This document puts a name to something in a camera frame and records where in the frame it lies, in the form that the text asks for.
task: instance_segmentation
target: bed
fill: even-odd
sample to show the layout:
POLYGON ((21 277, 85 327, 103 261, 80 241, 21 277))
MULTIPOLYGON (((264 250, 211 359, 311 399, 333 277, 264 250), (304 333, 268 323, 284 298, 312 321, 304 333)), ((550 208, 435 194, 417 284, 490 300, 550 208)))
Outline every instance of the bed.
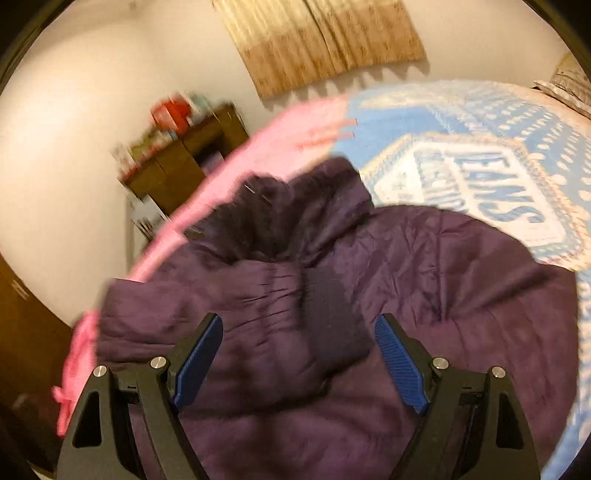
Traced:
MULTIPOLYGON (((544 480, 557 480, 591 431, 591 121, 532 89, 494 82, 391 86, 297 105, 208 177, 159 231, 129 279, 146 281, 183 232, 251 174, 288 180, 331 155, 359 170, 376 205, 434 205, 483 220, 539 262, 578 275, 579 389, 544 480), (458 162, 486 174, 467 179, 458 162)), ((98 313, 76 328, 64 366, 60 433, 88 374, 98 313)))

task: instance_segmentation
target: wooden cabinet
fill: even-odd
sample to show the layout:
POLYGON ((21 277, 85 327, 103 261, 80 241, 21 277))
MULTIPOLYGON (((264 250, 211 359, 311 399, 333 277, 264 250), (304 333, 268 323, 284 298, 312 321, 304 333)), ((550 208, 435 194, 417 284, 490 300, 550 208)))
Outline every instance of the wooden cabinet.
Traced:
POLYGON ((51 472, 57 464, 58 404, 72 330, 49 311, 0 256, 0 422, 23 455, 51 472))
POLYGON ((199 163, 208 153, 219 151, 226 157, 247 140, 233 105, 222 105, 121 182, 139 199, 150 195, 166 215, 171 215, 205 178, 199 163))

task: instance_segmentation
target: purple jacket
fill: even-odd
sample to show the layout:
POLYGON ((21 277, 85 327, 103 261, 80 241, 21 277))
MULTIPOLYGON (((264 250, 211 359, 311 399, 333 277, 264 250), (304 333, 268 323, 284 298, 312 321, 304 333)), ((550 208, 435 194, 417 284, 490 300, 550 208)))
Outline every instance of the purple jacket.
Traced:
MULTIPOLYGON (((374 208, 334 158, 288 184, 251 178, 187 232, 145 283, 115 280, 98 357, 117 368, 164 355, 207 312, 225 336, 181 421, 212 480, 385 480, 416 425, 373 339, 391 312, 432 355, 504 366, 540 462, 577 382, 574 274, 460 213, 374 208)), ((134 431, 158 478, 145 428, 134 431)))

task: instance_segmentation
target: beige curtain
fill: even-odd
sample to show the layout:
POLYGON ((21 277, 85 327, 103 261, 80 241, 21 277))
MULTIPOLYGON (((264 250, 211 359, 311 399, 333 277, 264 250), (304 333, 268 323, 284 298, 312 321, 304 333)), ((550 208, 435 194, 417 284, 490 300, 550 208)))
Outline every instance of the beige curtain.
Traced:
POLYGON ((422 60, 398 0, 213 0, 261 98, 375 64, 422 60))

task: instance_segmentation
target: pink towel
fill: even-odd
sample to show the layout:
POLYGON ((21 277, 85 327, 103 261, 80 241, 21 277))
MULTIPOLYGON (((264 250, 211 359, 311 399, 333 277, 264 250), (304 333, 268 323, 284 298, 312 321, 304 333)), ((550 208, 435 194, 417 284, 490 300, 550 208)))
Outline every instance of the pink towel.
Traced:
MULTIPOLYGON (((146 282, 164 260, 187 242, 183 232, 220 203, 229 202, 249 176, 289 180, 326 158, 337 139, 351 136, 341 133, 343 127, 356 123, 346 119, 346 114, 346 96, 301 103, 286 110, 201 183, 158 231, 128 279, 146 282)), ((100 312, 93 310, 76 325, 64 363, 62 386, 53 388, 53 397, 61 404, 57 421, 60 436, 66 434, 86 380, 96 366, 99 319, 100 312)))

